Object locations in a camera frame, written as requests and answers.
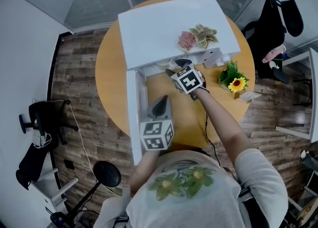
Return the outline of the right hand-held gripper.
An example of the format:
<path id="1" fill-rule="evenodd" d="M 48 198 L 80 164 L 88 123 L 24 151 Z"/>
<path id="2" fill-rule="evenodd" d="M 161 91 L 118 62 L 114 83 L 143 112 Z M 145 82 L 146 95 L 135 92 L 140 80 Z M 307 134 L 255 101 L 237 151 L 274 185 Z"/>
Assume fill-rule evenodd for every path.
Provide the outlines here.
<path id="1" fill-rule="evenodd" d="M 172 83 L 180 92 L 190 95 L 193 101 L 198 98 L 194 90 L 200 88 L 209 92 L 206 88 L 204 76 L 200 71 L 195 69 L 191 60 L 177 59 L 175 63 L 182 69 L 176 73 L 170 69 L 166 69 L 165 73 L 170 77 Z"/>

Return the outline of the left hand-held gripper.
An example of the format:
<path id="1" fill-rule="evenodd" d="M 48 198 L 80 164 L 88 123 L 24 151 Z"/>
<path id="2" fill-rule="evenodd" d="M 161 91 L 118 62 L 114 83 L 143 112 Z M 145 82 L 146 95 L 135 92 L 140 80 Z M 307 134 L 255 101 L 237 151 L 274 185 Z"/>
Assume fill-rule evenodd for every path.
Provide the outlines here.
<path id="1" fill-rule="evenodd" d="M 146 109 L 140 124 L 140 138 L 145 150 L 161 151 L 170 147 L 173 137 L 171 99 L 164 95 Z"/>

